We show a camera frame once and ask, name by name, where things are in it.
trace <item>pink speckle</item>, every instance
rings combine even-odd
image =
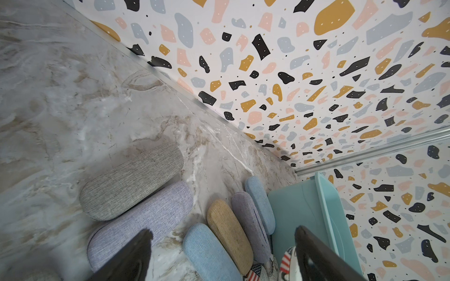
[[[381,158],[378,158],[377,163],[379,165],[381,165],[381,164],[386,163],[388,161],[389,161],[389,157],[381,157]]]
[[[320,131],[319,128],[314,128],[309,134],[315,134],[315,133],[317,133],[319,131]]]
[[[379,230],[381,231],[382,234],[386,234],[387,226],[379,226],[378,228],[379,228]]]
[[[309,26],[306,22],[299,22],[297,24],[296,31],[297,31],[297,37],[299,37],[299,36],[309,32]]]
[[[449,88],[450,88],[450,80],[442,83],[441,88],[439,89],[439,95],[442,96],[443,94],[447,93]]]
[[[399,101],[401,101],[402,97],[403,96],[396,97],[394,100],[394,105],[397,104]]]
[[[358,30],[363,24],[365,24],[375,13],[378,12],[378,7],[374,3],[374,0],[367,0],[366,5],[361,11],[359,17],[351,25],[354,29]]]
[[[247,44],[248,44],[248,38],[244,34],[241,34],[241,37],[239,37],[238,41],[236,42],[236,46],[241,45],[240,51],[242,52],[245,49],[245,47],[247,46]]]
[[[276,67],[277,67],[277,64],[274,62],[271,62],[267,65],[266,68],[264,68],[264,70],[262,71],[262,74],[272,73],[272,71],[274,71]]]
[[[418,260],[415,259],[405,259],[401,258],[400,262],[406,266],[407,268],[411,269],[415,273],[417,273],[420,277],[425,279],[426,281],[434,281],[434,276],[430,272],[430,270],[427,268],[427,266],[423,263],[421,263]]]
[[[430,48],[428,48],[428,50],[422,55],[422,57],[428,56],[429,54],[431,54],[434,50],[436,50],[435,46],[431,46]]]
[[[220,23],[230,0],[216,0],[214,2],[214,14],[212,16],[213,23]]]
[[[408,115],[409,114],[409,112],[406,112],[406,111],[397,111],[397,113],[396,113],[396,115],[397,116],[405,116],[405,115]]]
[[[384,268],[377,268],[375,271],[378,273],[378,275],[383,279],[383,277],[386,275],[386,269]]]
[[[347,111],[347,109],[348,109],[348,107],[342,107],[342,108],[339,108],[338,110],[339,110],[340,112],[344,113],[344,112]]]
[[[422,118],[416,119],[416,120],[412,120],[409,122],[406,122],[405,125],[420,125],[422,123],[425,123],[425,120]]]
[[[400,71],[400,72],[397,74],[397,76],[398,76],[398,77],[403,77],[403,76],[405,76],[406,74],[408,74],[408,72],[410,72],[411,70],[415,69],[417,66],[418,66],[418,64],[415,63],[415,64],[411,65],[410,67],[405,67],[405,68],[403,68],[402,71]]]
[[[375,94],[370,94],[370,95],[368,95],[367,97],[365,97],[364,99],[366,99],[366,100],[370,100],[371,98],[376,98],[377,96],[375,95]]]
[[[381,116],[388,116],[389,114],[393,113],[396,109],[389,109],[386,110]]]
[[[191,67],[191,64],[186,56],[186,50],[178,48],[176,51],[176,63],[187,67]]]
[[[391,130],[389,130],[389,131],[387,131],[386,133],[384,133],[381,137],[382,138],[385,138],[385,137],[387,137],[387,136],[390,136],[390,135],[392,135],[394,132],[392,132]]]
[[[358,119],[355,121],[355,124],[374,124],[378,122],[378,118],[376,116],[367,116],[363,119]]]
[[[115,21],[122,29],[126,28],[126,22],[121,17],[116,18]]]
[[[410,226],[409,224],[404,224],[404,225],[402,225],[402,226],[403,226],[403,229],[404,229],[406,232],[410,232],[410,231],[414,231],[414,232],[415,232],[414,227]]]
[[[416,160],[416,161],[414,161],[414,167],[420,168],[420,167],[422,167],[422,165],[423,165],[424,163],[425,163],[425,160],[424,160],[424,159]]]
[[[399,183],[398,184],[398,188],[401,190],[401,191],[405,191],[406,189],[408,189],[409,187],[410,187],[410,185],[412,184],[413,182],[412,181],[406,181],[406,182],[402,182],[402,183]]]
[[[298,93],[298,91],[300,91],[300,88],[297,88],[297,89],[293,90],[292,92],[290,92],[289,95],[288,95],[288,97],[286,98],[286,100],[287,100],[288,102],[292,101],[292,100],[294,99],[295,95]]]
[[[429,217],[430,219],[434,219],[434,218],[437,218],[440,215],[442,215],[442,213],[441,213],[441,211],[438,211],[438,210],[434,210],[434,211],[430,210],[430,211],[426,212],[425,215],[427,217]]]
[[[209,28],[205,28],[200,32],[200,37],[202,38],[203,42],[205,42],[206,45],[211,45],[216,41],[214,38],[214,35],[212,34],[211,30]]]
[[[164,41],[176,43],[175,34],[164,25],[161,25],[161,37]]]
[[[323,98],[319,98],[319,100],[317,101],[317,103],[318,103],[318,104],[324,103],[324,102],[328,101],[327,98],[328,98],[328,96],[324,96]]]
[[[261,17],[261,21],[259,22],[258,26],[270,32],[270,28],[272,26],[272,14],[264,13]]]
[[[262,120],[262,113],[259,111],[252,111],[250,114],[248,114],[248,120],[247,122],[250,125],[256,124],[258,122],[261,122]]]
[[[181,87],[185,88],[185,89],[186,89],[188,92],[190,92],[191,94],[194,94],[194,91],[192,90],[192,88],[189,87],[189,85],[187,85],[186,82],[184,82],[184,81],[181,80],[180,78],[178,78],[177,84],[180,85]]]
[[[377,59],[382,59],[384,56],[386,56],[388,53],[390,53],[394,49],[395,44],[397,44],[398,41],[400,41],[400,40],[401,40],[401,38],[395,38],[389,44],[387,44],[386,46],[381,48],[381,50],[379,50],[377,52],[377,55],[376,55]]]
[[[324,57],[322,58],[322,63],[324,64],[324,66],[322,67],[323,69],[327,68],[328,65],[330,65],[330,51],[328,51]]]

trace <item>gray-blue speckle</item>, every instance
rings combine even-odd
[[[342,45],[336,52],[336,55],[342,55],[350,52],[350,50],[355,46],[356,42],[358,41],[358,36],[353,38],[352,40],[348,41],[344,45]]]
[[[360,87],[366,86],[367,82],[370,80],[370,78],[367,78],[366,80],[362,80],[360,83]]]
[[[138,23],[135,23],[135,22],[132,23],[131,30],[133,31],[135,38],[140,38],[140,39],[144,40],[147,45],[149,44],[149,41],[144,34],[144,31],[142,30],[142,28],[140,27],[140,25]]]
[[[284,18],[280,18],[280,22],[278,23],[279,28],[285,28],[286,27],[286,21]]]
[[[407,221],[412,222],[414,221],[413,216],[407,213],[400,213],[400,216],[404,217]]]
[[[338,89],[338,82],[337,81],[333,81],[331,82],[331,88],[333,89],[333,91],[336,91]]]
[[[423,193],[425,192],[425,188],[423,187],[416,187],[416,200],[422,199]]]
[[[305,149],[307,147],[310,147],[312,145],[312,142],[307,142],[303,145],[302,149]]]
[[[410,237],[403,242],[395,244],[395,246],[400,250],[400,253],[406,254],[411,251],[411,243],[413,243],[414,237]]]
[[[437,172],[437,174],[441,177],[441,178],[446,178],[449,176],[450,174],[450,166],[448,166],[447,164],[444,164],[444,166]]]
[[[235,27],[239,27],[239,28],[246,28],[247,26],[245,25],[245,22],[243,19],[238,19],[235,20],[234,18],[231,19],[231,24],[234,25]]]
[[[202,78],[198,78],[198,77],[191,78],[191,82],[195,88],[203,88],[206,84],[205,80],[203,80]]]
[[[232,107],[233,107],[233,102],[220,104],[220,108],[223,108],[223,109],[231,109]]]
[[[414,174],[413,169],[405,168],[400,165],[386,168],[387,175],[390,177],[403,177],[412,176]]]
[[[289,37],[278,38],[277,44],[283,53],[290,53],[295,50],[295,47],[292,46],[291,40],[289,39]]]
[[[428,89],[433,88],[436,86],[447,74],[444,72],[436,72],[431,75],[429,75],[427,78],[425,78],[422,82],[417,85],[413,93],[418,94],[420,92],[426,91]]]
[[[338,43],[338,41],[335,40],[335,41],[331,42],[330,44],[328,44],[327,46],[328,46],[328,48],[332,49],[334,46],[336,46],[337,43]]]
[[[304,103],[296,103],[296,104],[294,104],[294,108],[298,112],[305,112],[305,111],[314,109],[314,105],[304,104]]]
[[[164,0],[150,0],[150,6],[152,6],[153,11],[157,13],[166,13]]]
[[[401,60],[401,58],[406,55],[406,52],[411,48],[411,46],[414,44],[414,40],[409,40],[403,43],[400,46],[400,49],[398,49],[397,55],[395,56],[395,59],[392,63],[398,62]]]
[[[352,212],[356,211],[356,209],[352,205],[350,205],[350,203],[348,203],[348,201],[345,200],[344,198],[341,198],[341,203],[344,210]]]
[[[442,233],[442,234],[449,234],[446,228],[442,224],[433,223],[434,226]]]
[[[386,38],[392,33],[405,28],[411,22],[412,18],[413,12],[399,16],[391,14],[379,24],[366,31],[367,45],[373,44],[378,40]]]
[[[367,86],[367,88],[371,91],[375,91],[378,90],[380,88],[380,84],[376,83],[376,84],[372,84],[370,86]]]
[[[263,93],[264,95],[267,95],[267,85],[266,84],[259,85],[258,93]]]
[[[94,8],[97,11],[112,11],[116,9],[114,0],[94,0]]]
[[[233,64],[233,49],[228,47],[223,50],[220,54],[220,61],[222,62],[222,69],[220,71],[225,72],[227,67]]]
[[[411,84],[411,78],[408,78],[406,80],[400,80],[400,83],[404,86],[408,86],[409,84]]]
[[[370,237],[372,237],[372,234],[367,229],[364,229],[363,231],[361,231],[361,236],[365,239],[369,239]]]
[[[353,114],[354,117],[361,117],[367,113],[367,109],[372,105],[372,103],[368,103],[365,107],[363,107],[360,111]]]
[[[392,142],[395,142],[395,141],[398,141],[398,140],[401,140],[401,139],[404,139],[404,138],[409,138],[410,136],[411,136],[410,134],[399,134],[397,136],[393,136],[391,138],[387,138],[386,142],[387,143],[392,143]]]
[[[369,171],[369,174],[377,176],[377,175],[379,175],[381,173],[381,170],[382,170],[381,168],[373,169],[373,170]]]
[[[364,262],[367,263],[367,259],[365,257],[363,257],[363,255],[358,254],[358,257]]]
[[[308,55],[295,58],[291,61],[290,68],[291,69],[297,68],[297,67],[301,66],[305,60],[308,60],[308,59],[310,59],[310,56],[308,56]]]

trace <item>patterned wall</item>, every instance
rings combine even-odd
[[[450,141],[325,171],[370,280],[450,279]]]
[[[447,0],[65,1],[292,167],[450,121]]]

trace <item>teal plastic container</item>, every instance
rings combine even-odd
[[[272,245],[279,264],[284,252],[295,246],[296,228],[303,225],[362,275],[339,193],[320,172],[309,180],[273,190],[268,198],[275,216]]]

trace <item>terrazzo pattern wall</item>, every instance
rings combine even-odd
[[[447,0],[65,1],[291,167],[450,121]]]
[[[339,191],[365,277],[449,280],[450,141],[325,176]]]

